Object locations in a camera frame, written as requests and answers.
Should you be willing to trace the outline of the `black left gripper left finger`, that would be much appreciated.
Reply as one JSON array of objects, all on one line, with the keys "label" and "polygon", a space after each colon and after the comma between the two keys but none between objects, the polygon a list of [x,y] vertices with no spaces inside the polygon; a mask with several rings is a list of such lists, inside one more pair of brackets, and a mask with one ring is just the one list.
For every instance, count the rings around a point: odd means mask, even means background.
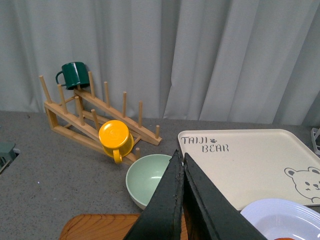
[{"label": "black left gripper left finger", "polygon": [[179,240],[182,231],[184,168],[176,150],[149,203],[125,240]]}]

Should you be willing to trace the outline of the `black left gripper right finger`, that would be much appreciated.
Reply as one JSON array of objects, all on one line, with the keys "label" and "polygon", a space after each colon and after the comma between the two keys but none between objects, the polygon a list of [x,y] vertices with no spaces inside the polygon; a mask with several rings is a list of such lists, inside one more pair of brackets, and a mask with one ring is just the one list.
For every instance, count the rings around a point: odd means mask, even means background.
[{"label": "black left gripper right finger", "polygon": [[265,240],[224,197],[192,157],[184,155],[183,210],[189,240]]}]

